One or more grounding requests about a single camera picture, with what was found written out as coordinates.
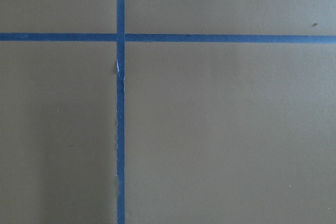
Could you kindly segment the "brown paper table cover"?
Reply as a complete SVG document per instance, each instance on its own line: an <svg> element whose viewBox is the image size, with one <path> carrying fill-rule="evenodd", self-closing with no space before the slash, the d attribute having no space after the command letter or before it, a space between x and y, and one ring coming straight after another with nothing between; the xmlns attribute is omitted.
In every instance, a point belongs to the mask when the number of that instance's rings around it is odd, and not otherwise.
<svg viewBox="0 0 336 224"><path fill-rule="evenodd" d="M335 34L335 0L125 0L132 34ZM1 223L115 223L115 42L1 43ZM126 223L335 223L335 45L126 42Z"/></svg>

